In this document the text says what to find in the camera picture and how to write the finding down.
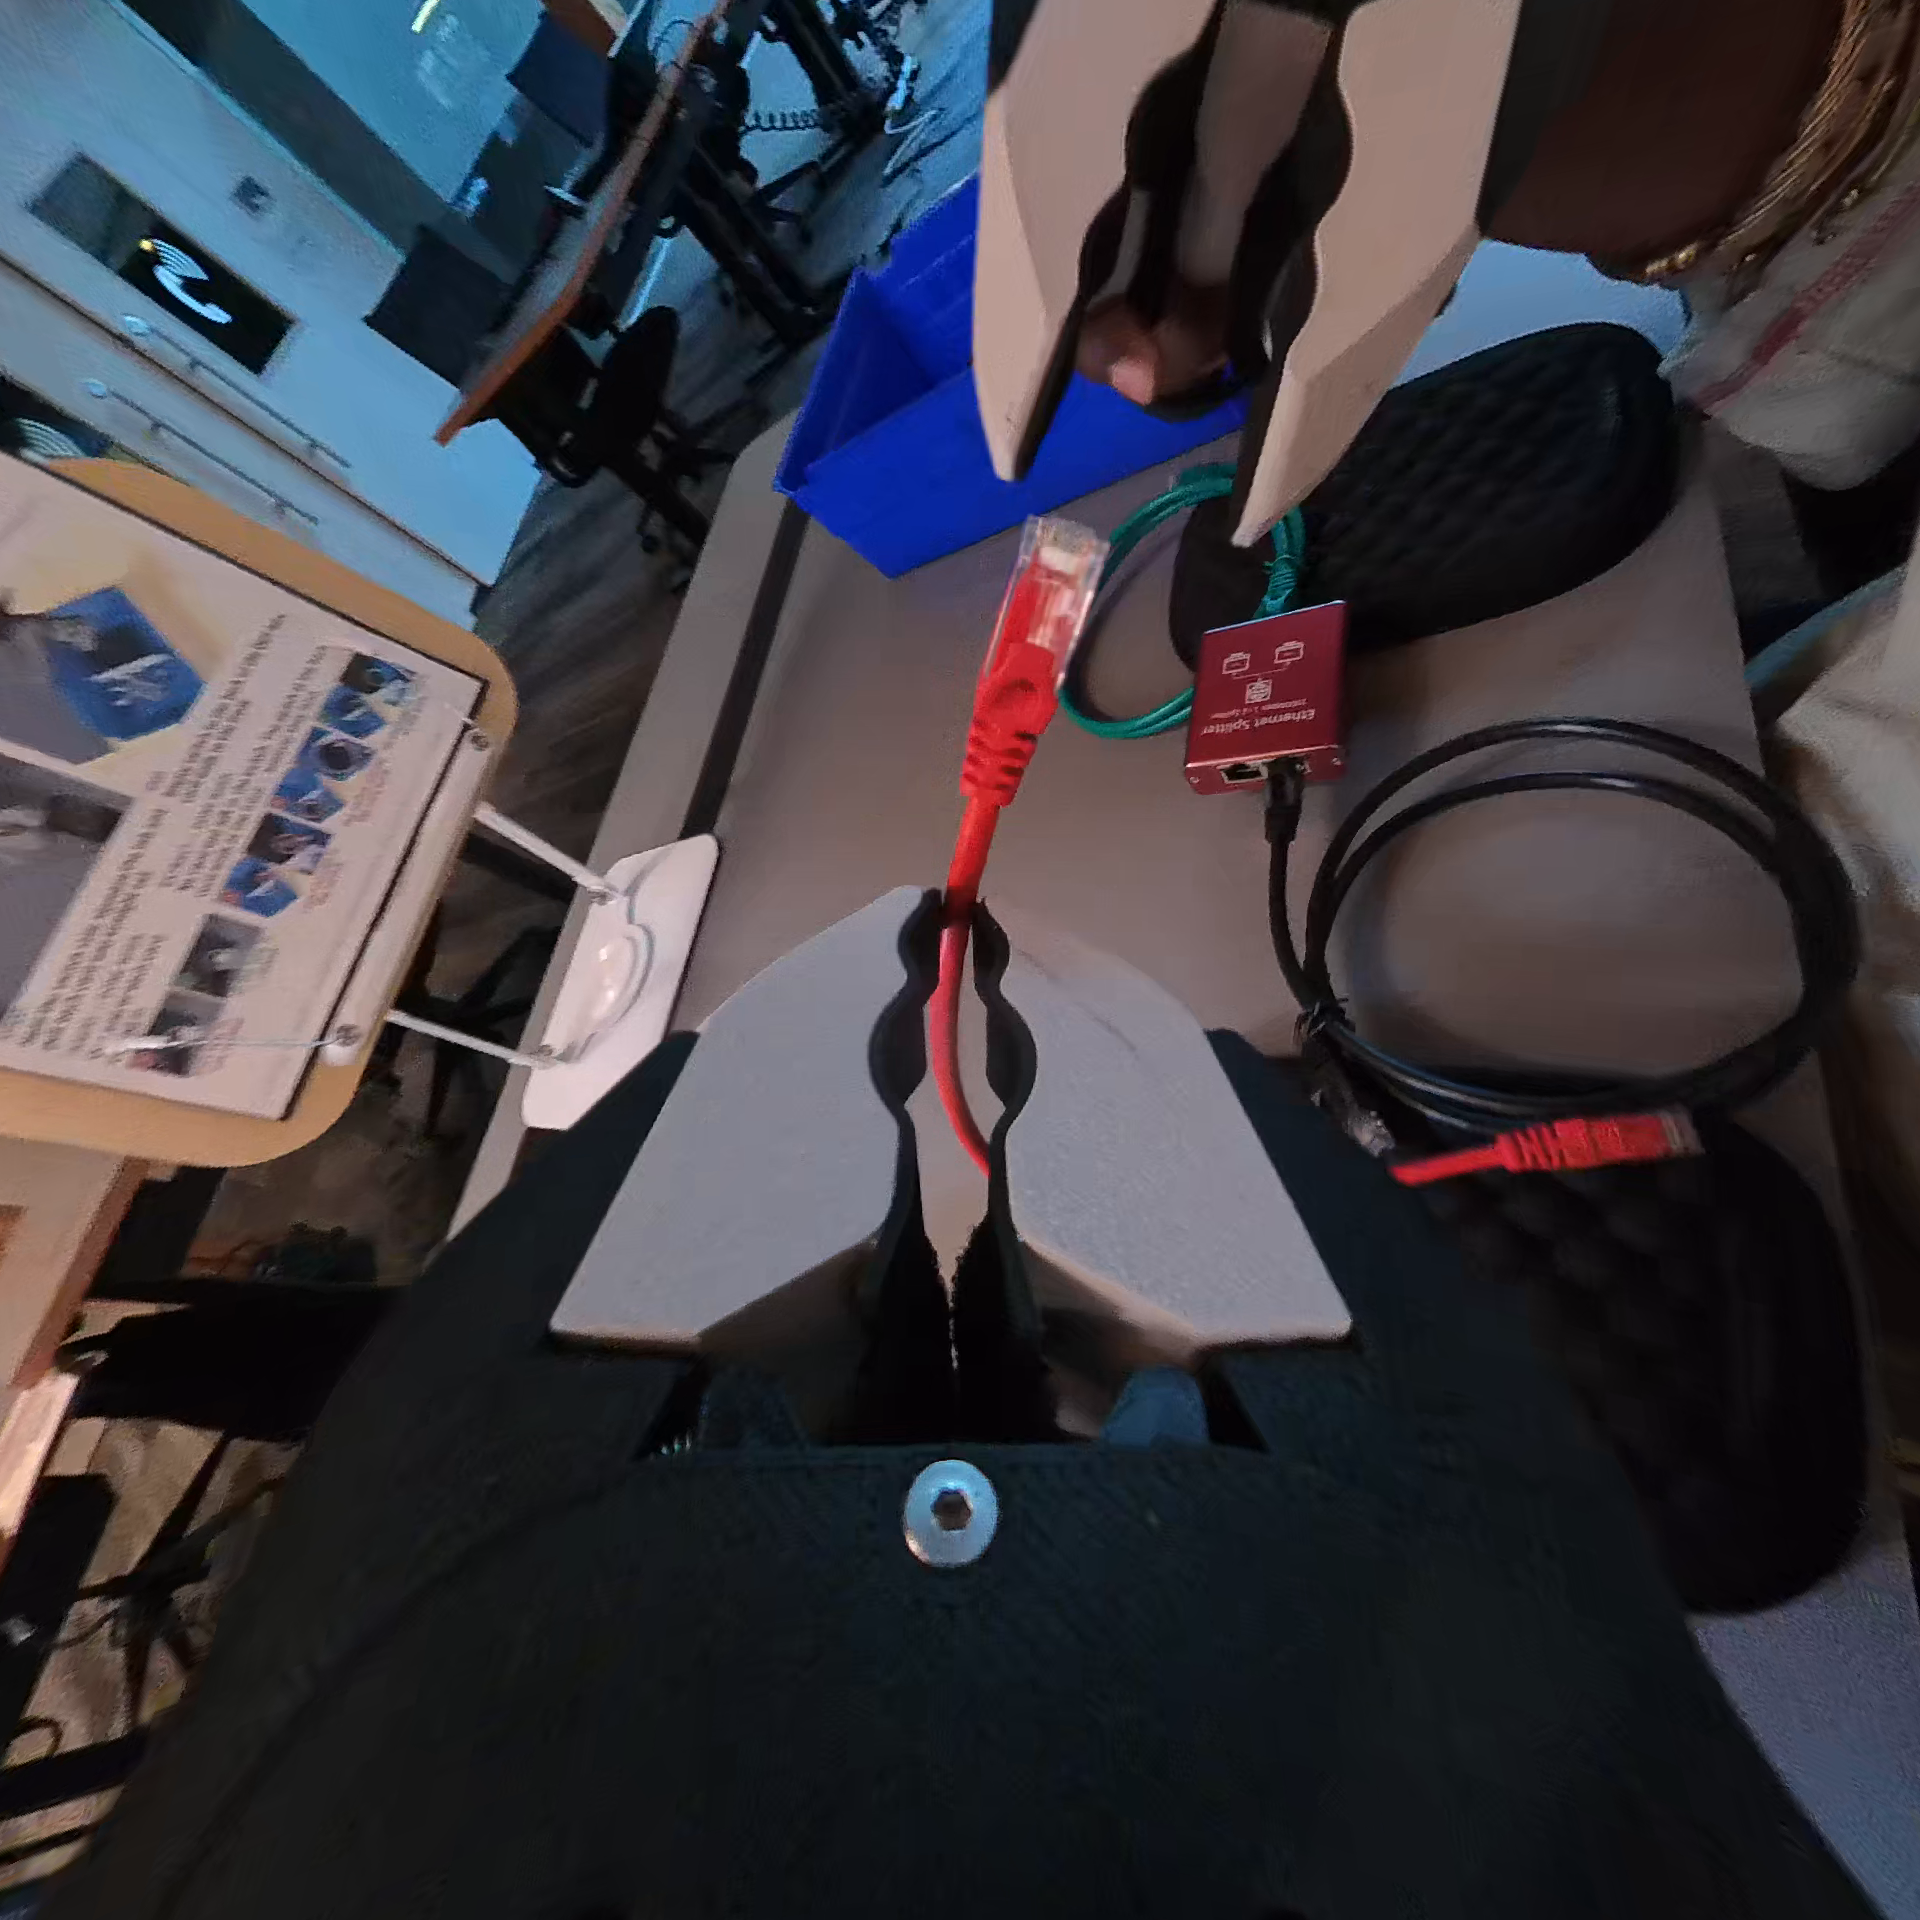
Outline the person's right hand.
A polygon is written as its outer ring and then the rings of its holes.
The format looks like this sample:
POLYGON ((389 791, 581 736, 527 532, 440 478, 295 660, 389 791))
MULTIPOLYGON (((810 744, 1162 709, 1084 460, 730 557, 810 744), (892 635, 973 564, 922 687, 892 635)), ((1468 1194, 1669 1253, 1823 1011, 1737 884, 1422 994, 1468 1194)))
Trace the person's right hand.
POLYGON ((1710 237, 1790 149, 1839 21, 1839 2, 1612 4, 1578 92, 1485 232, 1605 271, 1710 237))

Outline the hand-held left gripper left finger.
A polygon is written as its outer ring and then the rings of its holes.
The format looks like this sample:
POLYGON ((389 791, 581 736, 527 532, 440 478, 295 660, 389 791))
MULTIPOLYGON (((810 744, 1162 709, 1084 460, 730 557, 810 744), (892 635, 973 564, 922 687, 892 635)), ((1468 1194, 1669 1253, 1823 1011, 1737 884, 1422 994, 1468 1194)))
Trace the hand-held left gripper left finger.
POLYGON ((554 1340, 767 1376, 813 1437, 949 1427, 953 1324, 910 1112, 942 924, 936 892, 898 887, 709 1015, 554 1340))

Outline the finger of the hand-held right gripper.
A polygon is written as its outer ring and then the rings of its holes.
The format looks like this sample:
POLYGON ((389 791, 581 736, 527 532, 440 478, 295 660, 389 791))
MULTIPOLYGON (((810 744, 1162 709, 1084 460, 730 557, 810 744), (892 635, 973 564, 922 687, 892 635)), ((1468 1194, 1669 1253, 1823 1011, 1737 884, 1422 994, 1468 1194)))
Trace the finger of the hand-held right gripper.
POLYGON ((1334 99, 1348 164, 1311 223, 1311 299, 1262 439, 1240 436, 1236 546, 1327 478, 1469 263, 1520 14, 1520 2, 1380 2, 1344 24, 1334 99))
POLYGON ((991 4, 972 370, 1002 485, 1026 478, 1065 391, 1087 231, 1121 192, 1133 109, 1208 15, 1204 2, 991 4))

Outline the black quilted wrist rest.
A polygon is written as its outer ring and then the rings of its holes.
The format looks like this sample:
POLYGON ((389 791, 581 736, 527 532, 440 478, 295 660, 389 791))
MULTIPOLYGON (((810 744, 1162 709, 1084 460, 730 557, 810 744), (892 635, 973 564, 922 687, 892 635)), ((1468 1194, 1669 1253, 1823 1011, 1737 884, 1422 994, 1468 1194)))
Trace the black quilted wrist rest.
POLYGON ((1514 1111, 1460 1120, 1327 1037, 1293 1075, 1527 1324, 1692 1614, 1756 1616, 1842 1568, 1866 1498, 1860 1314, 1828 1211, 1772 1142, 1645 1080, 1500 1075, 1514 1111))
POLYGON ((1386 395, 1308 494, 1296 607, 1342 604, 1351 655, 1585 586, 1666 518, 1679 423, 1662 354, 1613 322, 1548 326, 1386 395))

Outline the black office chair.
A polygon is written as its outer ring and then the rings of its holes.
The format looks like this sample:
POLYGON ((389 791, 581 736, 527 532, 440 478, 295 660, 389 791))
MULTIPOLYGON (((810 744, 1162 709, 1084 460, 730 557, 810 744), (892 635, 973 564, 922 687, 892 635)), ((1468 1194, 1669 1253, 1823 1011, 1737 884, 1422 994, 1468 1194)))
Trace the black office chair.
POLYGON ((561 490, 609 474, 639 502, 644 549, 674 538, 693 552, 710 524, 688 490, 720 463, 721 451, 668 404, 678 347, 680 318, 665 303, 616 328, 600 356, 565 326, 533 364, 520 442, 561 490))

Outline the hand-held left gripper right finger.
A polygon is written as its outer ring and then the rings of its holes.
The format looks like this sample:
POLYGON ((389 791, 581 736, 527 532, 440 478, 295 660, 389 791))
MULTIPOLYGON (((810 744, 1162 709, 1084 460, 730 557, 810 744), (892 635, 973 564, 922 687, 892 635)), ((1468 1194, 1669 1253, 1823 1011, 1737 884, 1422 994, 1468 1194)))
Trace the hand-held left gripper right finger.
POLYGON ((972 920, 998 1101, 954 1276, 958 1405, 997 1443, 1204 1444, 1223 1359, 1340 1351, 1346 1304, 1199 1021, 1033 918, 972 920))

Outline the instruction poster sheet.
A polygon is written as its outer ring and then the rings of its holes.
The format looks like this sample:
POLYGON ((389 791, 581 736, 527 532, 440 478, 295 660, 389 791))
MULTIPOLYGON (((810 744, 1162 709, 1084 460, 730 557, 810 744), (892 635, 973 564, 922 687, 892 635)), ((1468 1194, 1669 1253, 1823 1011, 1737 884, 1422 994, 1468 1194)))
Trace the instruction poster sheet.
POLYGON ((1 1061, 280 1123, 373 1023, 488 682, 4 462, 1 1061))

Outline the red ethernet splitter box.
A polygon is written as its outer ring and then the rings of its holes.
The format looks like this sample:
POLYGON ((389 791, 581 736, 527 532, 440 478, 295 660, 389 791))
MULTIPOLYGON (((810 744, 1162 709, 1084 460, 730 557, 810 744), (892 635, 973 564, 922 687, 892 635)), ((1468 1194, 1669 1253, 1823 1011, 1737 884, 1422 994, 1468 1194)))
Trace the red ethernet splitter box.
POLYGON ((1197 643, 1184 778, 1199 798, 1292 770, 1329 784, 1346 770, 1348 606, 1333 602, 1208 628, 1197 643))

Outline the white stand with wooden board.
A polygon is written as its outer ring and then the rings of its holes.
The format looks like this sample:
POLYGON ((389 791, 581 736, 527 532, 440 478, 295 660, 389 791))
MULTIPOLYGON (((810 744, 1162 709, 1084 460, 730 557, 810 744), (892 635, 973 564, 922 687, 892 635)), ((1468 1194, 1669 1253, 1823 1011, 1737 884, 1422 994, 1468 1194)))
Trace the white stand with wooden board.
POLYGON ((280 1123, 229 1120, 141 1094, 89 1094, 47 1080, 4 1072, 1 1124, 6 1141, 87 1150, 117 1162, 189 1164, 230 1167, 270 1162, 305 1144, 329 1128, 360 1083, 375 1039, 385 1031, 416 1031, 457 1048, 471 1048, 529 1075, 533 1123, 565 1128, 630 1069, 665 1035, 680 992, 693 934, 703 911, 718 844, 709 832, 588 867, 490 806, 496 767, 511 738, 517 692, 506 668, 469 628, 428 612, 384 586, 365 581, 342 562, 277 535, 191 486, 137 463, 4 462, 50 471, 89 494, 151 516, 184 539, 253 567, 327 607, 365 622, 423 652, 457 660, 486 676, 481 732, 488 755, 457 832, 447 839, 430 883, 416 879, 414 910, 394 908, 375 936, 368 970, 373 1023, 327 1047, 321 1068, 305 1083, 295 1115, 280 1123), (559 963, 559 986, 545 1015, 517 1042, 484 1039, 458 1031, 452 1015, 401 1007, 401 981, 423 950, 425 932, 440 908, 452 867, 471 836, 500 844, 553 879, 559 901, 581 911, 570 957, 559 963))

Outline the phone icon door sign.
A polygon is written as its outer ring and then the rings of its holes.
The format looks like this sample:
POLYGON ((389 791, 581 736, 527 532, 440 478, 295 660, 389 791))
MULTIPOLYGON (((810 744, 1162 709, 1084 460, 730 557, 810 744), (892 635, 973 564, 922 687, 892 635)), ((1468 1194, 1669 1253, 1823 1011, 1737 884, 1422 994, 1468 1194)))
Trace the phone icon door sign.
POLYGON ((104 460, 114 439, 1 374, 1 451, 31 463, 104 460))
POLYGON ((36 188, 28 213, 252 374, 271 366, 295 326, 252 282, 82 154, 36 188))

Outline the brown office desk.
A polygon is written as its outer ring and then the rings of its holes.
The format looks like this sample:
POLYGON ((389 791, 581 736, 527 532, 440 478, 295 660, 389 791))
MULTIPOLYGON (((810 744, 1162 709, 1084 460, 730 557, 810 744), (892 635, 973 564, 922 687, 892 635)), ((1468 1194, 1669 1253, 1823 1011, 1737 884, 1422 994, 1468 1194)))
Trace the brown office desk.
POLYGON ((559 223, 522 275, 502 320, 490 326, 458 383, 457 399, 433 429, 433 443, 446 447, 479 426, 514 376, 573 322, 593 277, 625 228, 636 227, 641 188, 665 181, 665 188, 674 190, 710 119, 712 76, 701 60, 718 48, 729 12, 729 2, 710 4, 688 28, 680 48, 658 71, 637 125, 614 146, 614 157, 589 196, 561 192, 559 223))

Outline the blue plastic bin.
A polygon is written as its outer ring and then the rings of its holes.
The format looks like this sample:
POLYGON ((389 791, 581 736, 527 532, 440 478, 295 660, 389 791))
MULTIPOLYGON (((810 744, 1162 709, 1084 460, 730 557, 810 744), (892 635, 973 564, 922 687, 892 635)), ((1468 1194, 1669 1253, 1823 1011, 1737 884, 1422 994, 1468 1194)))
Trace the blue plastic bin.
POLYGON ((1238 432, 1248 402, 1161 418, 1074 374, 1024 479, 997 478, 976 408, 976 179, 847 282, 775 486, 898 579, 1028 516, 1238 432))

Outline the person's beige sweatshirt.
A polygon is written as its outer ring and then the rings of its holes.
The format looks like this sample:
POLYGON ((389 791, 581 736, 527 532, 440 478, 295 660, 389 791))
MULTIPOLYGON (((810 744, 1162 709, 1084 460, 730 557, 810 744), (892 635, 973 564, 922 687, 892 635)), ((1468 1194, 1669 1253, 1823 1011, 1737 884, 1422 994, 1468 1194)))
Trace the person's beige sweatshirt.
POLYGON ((1826 1075, 1879 1312, 1894 1468, 1914 1490, 1914 557, 1772 643, 1745 676, 1766 767, 1826 834, 1855 892, 1863 959, 1826 1075))

